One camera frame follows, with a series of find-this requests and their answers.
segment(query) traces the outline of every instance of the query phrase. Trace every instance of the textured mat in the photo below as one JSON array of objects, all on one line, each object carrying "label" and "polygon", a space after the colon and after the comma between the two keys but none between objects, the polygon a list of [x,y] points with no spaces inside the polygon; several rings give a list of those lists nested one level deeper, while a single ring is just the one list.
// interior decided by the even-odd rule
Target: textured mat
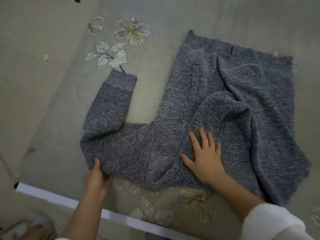
[{"label": "textured mat", "polygon": [[[108,65],[98,71],[96,60],[85,61],[84,58],[95,51],[97,41],[110,45],[118,42],[113,33],[119,18],[134,16],[138,23],[145,22],[151,27],[151,35],[141,46],[127,43],[123,48],[127,53],[124,70],[138,77],[127,122],[148,123],[157,113],[173,61],[189,29],[199,36],[270,53],[286,50],[295,56],[302,54],[302,48],[293,48],[298,47],[299,42],[292,36],[293,31],[285,32],[282,27],[298,25],[294,22],[300,22],[301,18],[289,17],[302,5],[304,3],[291,0],[105,0],[97,13],[105,20],[104,31],[94,37],[84,34],[72,65],[30,144],[34,150],[30,149],[21,163],[20,181],[74,199],[81,196],[87,169],[79,147],[82,125],[95,95],[111,71]],[[270,13],[276,21],[270,21]],[[299,23],[301,36],[311,34],[312,26],[309,30],[302,22]],[[311,63],[304,66],[311,70]],[[298,105],[299,109],[303,107],[299,100]],[[303,116],[301,112],[298,111],[298,116]],[[143,197],[152,202],[154,208],[154,213],[143,220],[158,223],[157,212],[170,209],[174,212],[174,221],[169,225],[172,229],[202,239],[237,238],[240,223],[218,195],[209,198],[213,214],[210,223],[205,224],[200,222],[198,213],[181,206],[180,190],[170,188],[159,195],[150,195],[116,179],[105,208],[130,215],[134,209],[143,208]],[[300,215],[310,225],[306,196],[310,195],[310,207],[314,206],[316,197],[312,196],[312,187],[305,192],[304,197],[297,198],[296,208],[303,210],[297,210],[296,214],[302,212]]]}]

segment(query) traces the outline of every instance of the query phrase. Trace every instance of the sweater sleeve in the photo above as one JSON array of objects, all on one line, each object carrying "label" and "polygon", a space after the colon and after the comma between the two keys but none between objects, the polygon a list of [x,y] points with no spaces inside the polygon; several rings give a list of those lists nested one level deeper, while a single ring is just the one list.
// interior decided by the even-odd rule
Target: sweater sleeve
[{"label": "sweater sleeve", "polygon": [[83,126],[82,141],[118,130],[126,119],[137,77],[112,70],[94,99]]},{"label": "sweater sleeve", "polygon": [[[241,240],[284,240],[283,232],[289,236],[300,232],[300,236],[309,236],[305,233],[302,220],[291,214],[286,208],[273,204],[260,204],[252,209],[245,218],[242,226]],[[296,240],[310,238],[292,238]]]}]

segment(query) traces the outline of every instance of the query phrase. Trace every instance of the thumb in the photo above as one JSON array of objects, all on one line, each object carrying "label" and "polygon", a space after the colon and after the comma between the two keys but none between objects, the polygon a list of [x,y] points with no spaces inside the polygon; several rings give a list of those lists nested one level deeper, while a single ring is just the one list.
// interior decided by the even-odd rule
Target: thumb
[{"label": "thumb", "polygon": [[180,154],[180,157],[183,161],[183,163],[193,172],[195,163],[190,160],[185,154]]},{"label": "thumb", "polygon": [[98,158],[94,159],[94,166],[93,166],[93,170],[99,170],[100,171],[100,167],[101,167],[101,162]]}]

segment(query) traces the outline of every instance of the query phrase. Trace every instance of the white sleeve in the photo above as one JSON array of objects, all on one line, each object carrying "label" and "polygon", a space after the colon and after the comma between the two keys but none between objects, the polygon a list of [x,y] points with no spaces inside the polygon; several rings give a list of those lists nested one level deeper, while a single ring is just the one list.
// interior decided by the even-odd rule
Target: white sleeve
[{"label": "white sleeve", "polygon": [[288,232],[292,228],[304,233],[306,230],[303,221],[291,214],[286,208],[273,204],[260,204],[253,208],[245,218],[240,239],[282,240],[282,238],[275,237],[278,237],[277,235],[282,231],[287,230]]}]

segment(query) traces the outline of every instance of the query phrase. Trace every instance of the gray knit sweater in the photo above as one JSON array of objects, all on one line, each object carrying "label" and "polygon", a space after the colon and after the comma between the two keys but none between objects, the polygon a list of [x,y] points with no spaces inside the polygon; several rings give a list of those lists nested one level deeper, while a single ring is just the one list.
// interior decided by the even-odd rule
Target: gray knit sweater
[{"label": "gray knit sweater", "polygon": [[124,123],[137,81],[112,70],[84,122],[89,166],[146,189],[199,187],[179,152],[193,157],[188,129],[213,131],[225,171],[266,201],[285,205],[310,162],[294,140],[292,58],[242,48],[189,31],[150,124]]}]

